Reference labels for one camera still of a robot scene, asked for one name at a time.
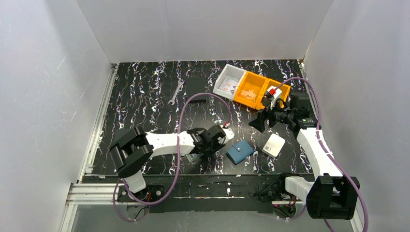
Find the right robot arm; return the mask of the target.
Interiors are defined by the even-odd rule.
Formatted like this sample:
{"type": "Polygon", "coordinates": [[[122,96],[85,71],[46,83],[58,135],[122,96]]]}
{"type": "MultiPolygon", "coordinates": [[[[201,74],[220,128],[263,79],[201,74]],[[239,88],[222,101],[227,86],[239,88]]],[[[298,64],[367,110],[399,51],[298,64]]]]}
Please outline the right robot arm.
{"type": "Polygon", "coordinates": [[[302,146],[315,176],[315,181],[309,182],[299,174],[281,174],[270,193],[287,194],[301,200],[311,218],[352,219],[360,183],[356,177],[347,177],[332,162],[323,132],[317,128],[319,121],[311,116],[308,94],[292,94],[289,103],[269,92],[264,99],[271,102],[258,111],[257,118],[249,125],[260,132],[266,125],[287,125],[302,146]]]}

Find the yellow bin middle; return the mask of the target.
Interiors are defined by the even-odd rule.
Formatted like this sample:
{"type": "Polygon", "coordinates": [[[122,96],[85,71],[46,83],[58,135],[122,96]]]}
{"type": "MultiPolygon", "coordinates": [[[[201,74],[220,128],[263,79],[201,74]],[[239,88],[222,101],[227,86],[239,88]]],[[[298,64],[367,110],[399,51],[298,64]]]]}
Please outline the yellow bin middle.
{"type": "Polygon", "coordinates": [[[268,78],[246,71],[236,88],[233,101],[255,110],[263,109],[262,100],[268,82],[268,78]]]}

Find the yellow bin right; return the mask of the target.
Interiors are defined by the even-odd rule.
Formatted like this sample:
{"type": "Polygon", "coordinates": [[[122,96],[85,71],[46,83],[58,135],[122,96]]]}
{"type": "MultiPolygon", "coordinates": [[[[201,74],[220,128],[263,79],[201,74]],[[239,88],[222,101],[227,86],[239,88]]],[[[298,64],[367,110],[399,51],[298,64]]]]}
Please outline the yellow bin right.
{"type": "MultiPolygon", "coordinates": [[[[276,81],[276,80],[272,80],[272,79],[268,79],[268,80],[265,82],[265,84],[264,84],[263,87],[262,87],[263,98],[262,98],[262,100],[261,100],[261,105],[262,105],[263,107],[269,107],[268,104],[270,103],[270,100],[268,100],[268,99],[264,96],[266,90],[267,90],[270,86],[274,86],[275,88],[277,88],[279,85],[280,85],[280,82],[278,82],[278,81],[276,81]]],[[[287,85],[287,84],[283,84],[283,85],[281,85],[281,86],[279,87],[279,89],[282,91],[282,95],[281,95],[281,98],[280,98],[279,100],[283,100],[283,101],[286,102],[291,87],[290,87],[289,85],[287,85]]],[[[276,102],[276,105],[277,105],[277,103],[278,103],[278,106],[279,106],[280,108],[286,108],[286,106],[284,106],[284,103],[283,103],[282,101],[280,102],[279,100],[276,102]]]]}

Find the blue leather card holder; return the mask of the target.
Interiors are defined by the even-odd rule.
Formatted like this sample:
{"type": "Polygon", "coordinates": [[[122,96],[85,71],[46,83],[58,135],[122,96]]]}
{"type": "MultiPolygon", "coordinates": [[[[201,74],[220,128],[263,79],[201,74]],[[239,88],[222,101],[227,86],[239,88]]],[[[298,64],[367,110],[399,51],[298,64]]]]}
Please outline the blue leather card holder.
{"type": "Polygon", "coordinates": [[[254,149],[246,140],[241,140],[226,151],[226,155],[234,165],[238,165],[253,153],[254,149]]]}

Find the aluminium frame rail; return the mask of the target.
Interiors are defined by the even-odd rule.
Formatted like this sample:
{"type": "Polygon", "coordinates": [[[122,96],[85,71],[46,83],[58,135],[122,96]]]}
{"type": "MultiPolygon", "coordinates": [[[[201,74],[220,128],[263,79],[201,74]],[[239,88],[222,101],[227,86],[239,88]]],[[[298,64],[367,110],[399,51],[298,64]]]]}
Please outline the aluminium frame rail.
{"type": "Polygon", "coordinates": [[[69,193],[65,202],[63,221],[59,229],[61,232],[70,232],[72,230],[79,205],[110,204],[112,202],[112,200],[107,197],[107,191],[114,188],[113,184],[87,184],[84,183],[83,180],[87,175],[90,175],[93,170],[96,150],[99,144],[117,71],[118,64],[113,63],[111,73],[103,92],[102,101],[97,113],[97,119],[92,130],[91,139],[87,147],[79,178],[77,179],[77,182],[72,183],[69,188],[69,193]]]}

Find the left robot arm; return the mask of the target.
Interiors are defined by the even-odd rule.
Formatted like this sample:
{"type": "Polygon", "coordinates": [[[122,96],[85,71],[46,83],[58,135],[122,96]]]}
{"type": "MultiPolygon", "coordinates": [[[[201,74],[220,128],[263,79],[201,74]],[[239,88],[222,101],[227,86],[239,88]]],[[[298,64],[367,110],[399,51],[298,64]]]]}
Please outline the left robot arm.
{"type": "Polygon", "coordinates": [[[118,177],[125,179],[132,193],[137,193],[146,188],[142,167],[150,158],[180,152],[188,161],[193,161],[216,153],[233,138],[232,129],[220,125],[180,134],[156,134],[137,127],[113,142],[109,153],[118,177]]]}

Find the silver wrench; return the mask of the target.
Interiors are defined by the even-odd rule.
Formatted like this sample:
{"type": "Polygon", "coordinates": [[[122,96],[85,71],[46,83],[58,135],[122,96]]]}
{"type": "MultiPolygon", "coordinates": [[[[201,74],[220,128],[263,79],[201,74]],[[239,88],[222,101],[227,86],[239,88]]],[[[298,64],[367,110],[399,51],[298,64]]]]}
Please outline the silver wrench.
{"type": "Polygon", "coordinates": [[[181,87],[183,86],[184,82],[185,81],[182,80],[182,79],[178,80],[177,87],[176,87],[176,89],[175,89],[175,91],[172,95],[172,98],[168,101],[169,105],[174,105],[175,104],[175,100],[176,100],[176,97],[178,95],[178,92],[181,90],[181,87]]]}

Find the yellow bin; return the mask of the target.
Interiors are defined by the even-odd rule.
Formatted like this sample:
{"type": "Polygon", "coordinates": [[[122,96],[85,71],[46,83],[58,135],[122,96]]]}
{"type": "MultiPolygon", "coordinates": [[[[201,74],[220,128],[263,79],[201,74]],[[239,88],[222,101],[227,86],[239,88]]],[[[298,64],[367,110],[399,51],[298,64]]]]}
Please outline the yellow bin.
{"type": "Polygon", "coordinates": [[[263,109],[262,100],[268,82],[268,78],[246,71],[236,88],[233,101],[255,110],[263,109]]]}
{"type": "MultiPolygon", "coordinates": [[[[263,98],[262,98],[262,100],[261,100],[261,105],[262,105],[263,107],[269,107],[268,104],[270,103],[270,100],[268,100],[268,99],[264,96],[266,90],[267,90],[270,86],[274,86],[275,88],[277,88],[279,85],[280,85],[280,82],[278,82],[278,81],[276,81],[276,80],[272,80],[272,79],[268,79],[268,80],[265,82],[265,84],[264,84],[263,87],[262,87],[263,98]]],[[[291,87],[290,87],[289,85],[287,85],[287,84],[283,84],[283,85],[281,85],[281,86],[279,87],[279,89],[282,91],[282,95],[281,95],[281,98],[280,98],[279,100],[283,100],[283,101],[286,102],[291,87]]],[[[284,106],[284,103],[283,103],[282,101],[280,102],[279,100],[276,102],[276,105],[277,105],[277,103],[278,103],[278,106],[279,106],[280,108],[286,108],[286,106],[284,106]]]]}

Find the white storage bin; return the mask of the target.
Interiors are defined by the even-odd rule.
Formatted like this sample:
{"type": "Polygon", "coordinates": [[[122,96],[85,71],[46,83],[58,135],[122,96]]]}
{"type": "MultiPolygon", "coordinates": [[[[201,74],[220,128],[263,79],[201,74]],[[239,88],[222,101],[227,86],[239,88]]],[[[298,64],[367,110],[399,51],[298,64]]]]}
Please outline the white storage bin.
{"type": "Polygon", "coordinates": [[[215,81],[213,93],[233,101],[236,90],[246,72],[244,69],[226,64],[215,81]]]}

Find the black flat box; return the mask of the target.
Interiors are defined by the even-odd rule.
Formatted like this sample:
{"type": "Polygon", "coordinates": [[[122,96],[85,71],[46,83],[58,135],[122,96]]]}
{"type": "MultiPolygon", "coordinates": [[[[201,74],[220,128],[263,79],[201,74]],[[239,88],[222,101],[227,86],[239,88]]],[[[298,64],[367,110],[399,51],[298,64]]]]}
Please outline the black flat box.
{"type": "Polygon", "coordinates": [[[187,104],[197,104],[197,103],[205,103],[207,99],[192,99],[187,101],[187,104]]]}

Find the white square box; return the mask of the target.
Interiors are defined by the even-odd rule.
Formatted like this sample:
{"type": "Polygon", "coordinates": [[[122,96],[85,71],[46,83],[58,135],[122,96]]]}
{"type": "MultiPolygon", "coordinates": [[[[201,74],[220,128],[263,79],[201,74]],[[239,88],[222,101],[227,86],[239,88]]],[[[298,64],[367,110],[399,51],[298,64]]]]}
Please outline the white square box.
{"type": "Polygon", "coordinates": [[[276,134],[271,134],[262,151],[270,157],[277,157],[285,144],[285,139],[276,134]]]}

